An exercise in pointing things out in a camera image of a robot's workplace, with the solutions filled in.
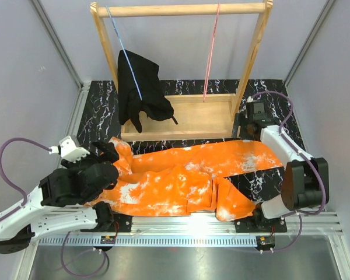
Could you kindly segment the orange tie-dye trousers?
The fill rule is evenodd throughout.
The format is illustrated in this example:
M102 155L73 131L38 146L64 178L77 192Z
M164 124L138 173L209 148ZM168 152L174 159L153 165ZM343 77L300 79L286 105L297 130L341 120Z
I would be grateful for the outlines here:
M128 143L111 138L119 160L116 186L89 202L106 202L119 214L160 217L211 211L223 222L253 214L254 203L229 176L281 167L266 145L234 140L135 155Z

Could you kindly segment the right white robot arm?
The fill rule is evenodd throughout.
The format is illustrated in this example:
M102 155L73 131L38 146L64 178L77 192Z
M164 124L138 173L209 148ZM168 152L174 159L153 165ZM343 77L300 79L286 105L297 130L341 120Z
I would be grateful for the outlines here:
M260 141L282 163L281 193L256 205L250 219L260 232L271 230L293 214L318 215L329 202L328 163L300 148L282 124L270 117L263 101L247 103L246 113L234 117L232 138Z

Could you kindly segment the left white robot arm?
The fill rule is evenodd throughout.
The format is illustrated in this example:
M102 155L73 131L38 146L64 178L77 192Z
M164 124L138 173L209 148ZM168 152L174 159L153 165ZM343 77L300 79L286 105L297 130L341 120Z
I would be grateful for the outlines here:
M116 186L119 172L114 163L119 154L111 142L94 142L93 146L100 155L70 137L45 148L61 156L62 166L41 179L26 197L0 212L0 254L16 253L56 233L106 232L113 227L109 203L87 203Z

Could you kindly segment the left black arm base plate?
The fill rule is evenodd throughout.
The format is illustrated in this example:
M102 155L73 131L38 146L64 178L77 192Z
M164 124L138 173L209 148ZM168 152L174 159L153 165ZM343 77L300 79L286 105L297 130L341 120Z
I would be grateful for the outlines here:
M114 222L117 225L118 232L130 233L132 228L132 219L132 216L115 213Z

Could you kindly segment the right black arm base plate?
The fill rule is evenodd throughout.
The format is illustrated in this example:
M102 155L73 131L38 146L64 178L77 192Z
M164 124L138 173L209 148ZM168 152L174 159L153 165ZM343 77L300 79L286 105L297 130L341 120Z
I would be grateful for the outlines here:
M281 218L256 220L254 217L246 217L234 221L236 233L286 233L286 222Z

